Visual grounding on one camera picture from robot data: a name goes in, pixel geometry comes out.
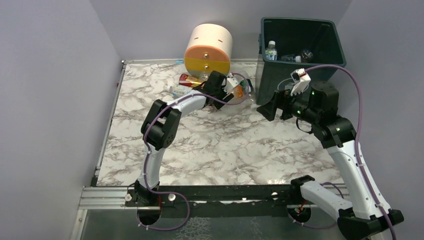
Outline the cream orange round drawer box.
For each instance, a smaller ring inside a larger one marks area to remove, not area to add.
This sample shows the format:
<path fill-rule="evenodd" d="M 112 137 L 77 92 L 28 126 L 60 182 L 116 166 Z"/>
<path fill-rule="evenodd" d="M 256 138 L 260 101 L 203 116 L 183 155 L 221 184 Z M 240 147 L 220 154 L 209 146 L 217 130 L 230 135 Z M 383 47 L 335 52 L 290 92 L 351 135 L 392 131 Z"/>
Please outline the cream orange round drawer box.
<path fill-rule="evenodd" d="M 233 38 L 223 26 L 204 23 L 196 26 L 183 56 L 187 72 L 199 77 L 202 72 L 230 72 Z"/>

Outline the blue label clear bottle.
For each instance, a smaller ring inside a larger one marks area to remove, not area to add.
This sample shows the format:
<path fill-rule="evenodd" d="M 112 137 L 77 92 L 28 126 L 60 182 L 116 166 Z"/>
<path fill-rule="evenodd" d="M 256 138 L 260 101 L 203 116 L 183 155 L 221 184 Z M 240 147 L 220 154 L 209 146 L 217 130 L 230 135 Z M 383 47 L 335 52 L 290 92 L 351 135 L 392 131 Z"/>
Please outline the blue label clear bottle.
<path fill-rule="evenodd" d="M 283 55 L 280 60 L 293 63 L 310 63 L 314 58 L 314 54 L 307 48 L 301 50 L 298 54 Z"/>

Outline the orange label clear bottle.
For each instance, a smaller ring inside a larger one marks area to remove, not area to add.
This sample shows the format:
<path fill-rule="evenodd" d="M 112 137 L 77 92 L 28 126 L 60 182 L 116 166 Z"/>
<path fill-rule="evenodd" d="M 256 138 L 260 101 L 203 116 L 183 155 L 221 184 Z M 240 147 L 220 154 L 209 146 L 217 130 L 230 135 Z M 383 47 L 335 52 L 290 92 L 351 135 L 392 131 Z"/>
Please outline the orange label clear bottle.
<path fill-rule="evenodd" d="M 232 94 L 237 99 L 243 99 L 249 93 L 249 87 L 246 85 L 237 85 L 233 90 Z"/>

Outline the white label long bottle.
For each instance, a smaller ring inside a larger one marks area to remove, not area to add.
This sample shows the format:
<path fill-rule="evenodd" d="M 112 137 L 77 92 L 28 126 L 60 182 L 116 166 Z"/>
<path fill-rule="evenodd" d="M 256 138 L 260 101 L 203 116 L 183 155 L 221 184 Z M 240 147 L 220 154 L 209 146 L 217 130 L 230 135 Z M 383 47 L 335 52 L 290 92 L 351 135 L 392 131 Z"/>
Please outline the white label long bottle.
<path fill-rule="evenodd" d="M 172 85 L 169 87 L 169 92 L 172 94 L 175 98 L 180 98 L 188 93 L 190 93 L 193 90 L 192 87 L 185 86 L 185 85 Z"/>

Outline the red gold label bottle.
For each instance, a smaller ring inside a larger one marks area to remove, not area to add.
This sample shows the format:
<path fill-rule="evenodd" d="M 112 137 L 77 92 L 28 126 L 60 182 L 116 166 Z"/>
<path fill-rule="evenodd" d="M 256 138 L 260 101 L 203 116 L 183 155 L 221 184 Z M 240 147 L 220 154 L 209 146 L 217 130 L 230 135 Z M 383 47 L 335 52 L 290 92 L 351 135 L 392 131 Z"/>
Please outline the red gold label bottle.
<path fill-rule="evenodd" d="M 186 73 L 182 73 L 178 80 L 179 85 L 191 87 L 191 88 L 195 88 L 201 85 L 202 83 L 203 81 Z"/>

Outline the dark green plastic bin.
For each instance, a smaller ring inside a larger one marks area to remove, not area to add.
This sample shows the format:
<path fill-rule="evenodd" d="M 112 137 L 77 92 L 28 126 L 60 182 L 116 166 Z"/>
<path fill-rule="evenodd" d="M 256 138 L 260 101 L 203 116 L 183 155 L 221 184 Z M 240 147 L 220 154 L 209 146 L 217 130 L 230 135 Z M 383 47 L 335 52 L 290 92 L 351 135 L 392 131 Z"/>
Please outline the dark green plastic bin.
<path fill-rule="evenodd" d="M 275 41 L 277 60 L 265 56 L 269 41 Z M 345 67 L 347 62 L 337 27 L 330 20 L 264 17 L 259 34 L 259 55 L 255 73 L 256 104 L 268 103 L 276 90 L 291 89 L 294 85 L 291 73 L 300 68 L 319 65 Z M 297 55 L 309 49 L 313 60 L 308 63 L 282 61 L 285 55 Z"/>

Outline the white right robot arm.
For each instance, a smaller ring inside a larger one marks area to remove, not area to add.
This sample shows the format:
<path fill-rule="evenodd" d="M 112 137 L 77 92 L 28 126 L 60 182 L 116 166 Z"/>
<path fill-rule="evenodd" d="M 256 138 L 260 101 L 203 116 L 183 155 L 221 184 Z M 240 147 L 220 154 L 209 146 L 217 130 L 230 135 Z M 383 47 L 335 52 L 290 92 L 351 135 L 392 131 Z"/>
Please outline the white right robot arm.
<path fill-rule="evenodd" d="M 356 142 L 353 124 L 338 114 L 339 92 L 328 82 L 311 87 L 308 100 L 291 95 L 289 90 L 277 90 L 270 102 L 257 111 L 273 121 L 277 110 L 281 119 L 296 118 L 311 125 L 313 134 L 335 162 L 350 199 L 345 200 L 326 190 L 311 176 L 291 181 L 295 198 L 316 204 L 337 224 L 348 240 L 375 240 L 378 234 L 404 221 L 403 213 L 393 209 L 378 190 Z"/>

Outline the white blue label bottle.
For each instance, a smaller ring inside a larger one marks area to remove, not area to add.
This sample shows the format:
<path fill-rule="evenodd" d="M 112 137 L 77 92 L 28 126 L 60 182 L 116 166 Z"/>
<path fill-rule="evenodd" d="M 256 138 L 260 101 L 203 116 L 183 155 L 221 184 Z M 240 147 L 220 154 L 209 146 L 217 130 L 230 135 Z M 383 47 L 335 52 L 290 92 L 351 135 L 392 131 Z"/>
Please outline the white blue label bottle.
<path fill-rule="evenodd" d="M 270 40 L 267 48 L 265 49 L 265 58 L 270 61 L 276 61 L 278 59 L 278 51 L 276 49 L 276 42 Z"/>

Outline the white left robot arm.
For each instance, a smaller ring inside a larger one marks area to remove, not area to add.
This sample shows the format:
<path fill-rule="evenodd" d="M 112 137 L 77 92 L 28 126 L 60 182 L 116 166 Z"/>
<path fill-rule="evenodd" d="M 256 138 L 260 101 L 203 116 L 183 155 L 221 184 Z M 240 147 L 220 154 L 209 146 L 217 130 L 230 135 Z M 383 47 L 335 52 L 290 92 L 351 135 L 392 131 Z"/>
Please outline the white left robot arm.
<path fill-rule="evenodd" d="M 227 85 L 226 75 L 212 71 L 205 82 L 183 96 L 168 102 L 160 99 L 153 102 L 140 129 L 145 156 L 134 183 L 138 201 L 148 205 L 157 201 L 162 159 L 176 137 L 181 118 L 208 105 L 219 109 L 228 103 L 232 97 L 228 95 Z"/>

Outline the clear bottle green-white cap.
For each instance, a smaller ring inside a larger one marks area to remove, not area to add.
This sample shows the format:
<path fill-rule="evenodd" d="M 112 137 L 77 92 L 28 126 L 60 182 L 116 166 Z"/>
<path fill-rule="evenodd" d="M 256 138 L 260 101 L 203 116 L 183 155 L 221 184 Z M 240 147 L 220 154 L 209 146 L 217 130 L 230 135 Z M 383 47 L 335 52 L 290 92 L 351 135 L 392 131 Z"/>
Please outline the clear bottle green-white cap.
<path fill-rule="evenodd" d="M 256 103 L 256 94 L 252 88 L 249 89 L 247 102 L 252 110 L 255 110 L 258 107 Z"/>

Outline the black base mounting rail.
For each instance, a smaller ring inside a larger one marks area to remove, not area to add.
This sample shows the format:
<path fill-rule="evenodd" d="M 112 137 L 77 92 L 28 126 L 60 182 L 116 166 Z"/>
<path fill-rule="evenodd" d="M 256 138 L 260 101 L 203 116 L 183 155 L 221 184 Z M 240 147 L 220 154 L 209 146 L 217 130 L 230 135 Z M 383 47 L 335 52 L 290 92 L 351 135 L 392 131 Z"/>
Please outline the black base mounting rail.
<path fill-rule="evenodd" d="M 305 203 L 300 186 L 312 181 L 306 175 L 289 184 L 159 186 L 148 191 L 139 182 L 127 188 L 126 207 L 136 208 L 144 224 L 159 218 L 287 217 Z"/>

